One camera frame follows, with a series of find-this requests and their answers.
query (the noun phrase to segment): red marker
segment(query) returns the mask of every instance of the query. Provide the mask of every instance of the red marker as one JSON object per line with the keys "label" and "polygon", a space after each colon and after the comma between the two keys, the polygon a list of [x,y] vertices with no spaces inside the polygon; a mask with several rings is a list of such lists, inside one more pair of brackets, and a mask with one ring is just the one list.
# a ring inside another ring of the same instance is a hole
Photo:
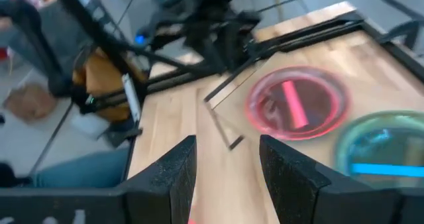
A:
{"label": "red marker", "polygon": [[300,102],[299,95],[297,94],[296,88],[294,88],[293,81],[283,82],[282,88],[287,97],[287,103],[289,105],[294,127],[298,129],[309,124],[303,105]]}

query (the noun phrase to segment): yellow object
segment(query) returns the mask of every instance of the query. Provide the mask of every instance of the yellow object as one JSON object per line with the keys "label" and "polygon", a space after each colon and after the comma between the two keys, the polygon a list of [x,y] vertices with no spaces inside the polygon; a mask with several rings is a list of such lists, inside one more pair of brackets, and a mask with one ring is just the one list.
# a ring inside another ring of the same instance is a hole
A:
{"label": "yellow object", "polygon": [[[134,64],[128,60],[127,63],[140,81],[146,81],[146,76]],[[122,74],[100,49],[88,58],[83,68],[74,70],[72,79],[75,84],[85,85],[88,94],[93,97],[123,89]],[[122,121],[128,118],[130,109],[128,103],[124,103],[98,111],[97,114],[111,122]]]}

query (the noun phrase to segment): person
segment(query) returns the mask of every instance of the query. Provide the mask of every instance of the person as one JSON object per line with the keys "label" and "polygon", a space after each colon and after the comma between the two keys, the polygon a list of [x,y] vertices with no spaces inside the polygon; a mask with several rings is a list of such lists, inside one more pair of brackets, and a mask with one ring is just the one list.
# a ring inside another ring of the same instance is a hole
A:
{"label": "person", "polygon": [[128,148],[88,154],[28,177],[16,177],[11,166],[2,162],[0,188],[112,188],[123,179],[128,154]]}

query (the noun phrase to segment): red plate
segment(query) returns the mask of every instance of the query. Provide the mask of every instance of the red plate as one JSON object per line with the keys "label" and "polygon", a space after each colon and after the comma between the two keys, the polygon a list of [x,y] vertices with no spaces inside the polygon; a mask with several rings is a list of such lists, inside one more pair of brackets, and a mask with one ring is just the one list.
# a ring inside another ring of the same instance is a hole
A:
{"label": "red plate", "polygon": [[249,121],[264,134],[304,140],[336,129],[350,99],[332,74],[306,66],[284,68],[259,80],[246,100]]}

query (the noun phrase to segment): person's leg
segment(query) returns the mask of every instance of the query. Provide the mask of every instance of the person's leg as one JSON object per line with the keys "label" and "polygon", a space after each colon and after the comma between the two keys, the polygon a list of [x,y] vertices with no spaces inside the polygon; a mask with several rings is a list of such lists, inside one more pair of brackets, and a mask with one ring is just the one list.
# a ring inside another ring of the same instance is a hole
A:
{"label": "person's leg", "polygon": [[121,182],[129,150],[89,154],[64,162],[32,177],[34,188],[111,188]]}

